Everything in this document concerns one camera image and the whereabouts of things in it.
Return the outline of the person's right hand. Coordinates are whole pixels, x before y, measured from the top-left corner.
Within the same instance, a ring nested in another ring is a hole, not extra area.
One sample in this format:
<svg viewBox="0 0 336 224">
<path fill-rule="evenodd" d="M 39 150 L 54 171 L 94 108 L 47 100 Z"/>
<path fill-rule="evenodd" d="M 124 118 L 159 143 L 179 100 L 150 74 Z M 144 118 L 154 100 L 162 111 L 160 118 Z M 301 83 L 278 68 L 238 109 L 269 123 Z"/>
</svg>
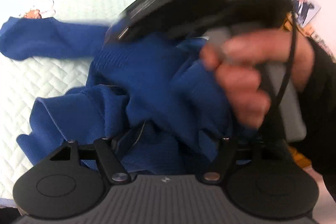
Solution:
<svg viewBox="0 0 336 224">
<path fill-rule="evenodd" d="M 284 62 L 289 57 L 290 34 L 262 30 L 235 36 L 220 46 L 221 61 L 214 46 L 207 43 L 200 52 L 205 68 L 214 73 L 238 121 L 247 127 L 261 126 L 270 109 L 270 96 L 262 91 L 256 66 L 265 61 Z"/>
</svg>

